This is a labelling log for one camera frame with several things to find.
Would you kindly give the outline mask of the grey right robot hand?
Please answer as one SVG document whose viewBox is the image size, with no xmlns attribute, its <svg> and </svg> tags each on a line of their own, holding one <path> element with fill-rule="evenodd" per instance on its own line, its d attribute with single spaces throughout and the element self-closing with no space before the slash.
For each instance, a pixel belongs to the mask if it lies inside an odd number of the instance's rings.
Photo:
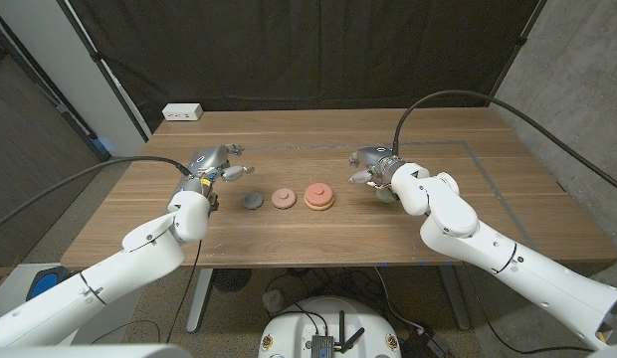
<svg viewBox="0 0 617 358">
<path fill-rule="evenodd" d="M 375 187 L 391 183 L 395 171 L 405 161 L 387 147 L 364 147 L 349 156 L 349 164 L 360 170 L 348 180 L 349 184 L 367 184 Z"/>
</svg>

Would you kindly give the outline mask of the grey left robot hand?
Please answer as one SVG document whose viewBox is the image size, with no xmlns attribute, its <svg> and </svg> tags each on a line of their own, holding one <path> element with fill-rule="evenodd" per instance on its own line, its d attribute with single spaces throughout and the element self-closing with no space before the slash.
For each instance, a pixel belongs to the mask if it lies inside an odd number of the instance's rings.
<svg viewBox="0 0 617 358">
<path fill-rule="evenodd" d="M 242 153 L 242 146 L 235 143 L 205 149 L 194 155 L 188 169 L 196 177 L 221 178 L 225 182 L 236 181 L 255 171 L 253 166 L 232 166 L 230 164 L 231 156 L 240 156 Z"/>
</svg>

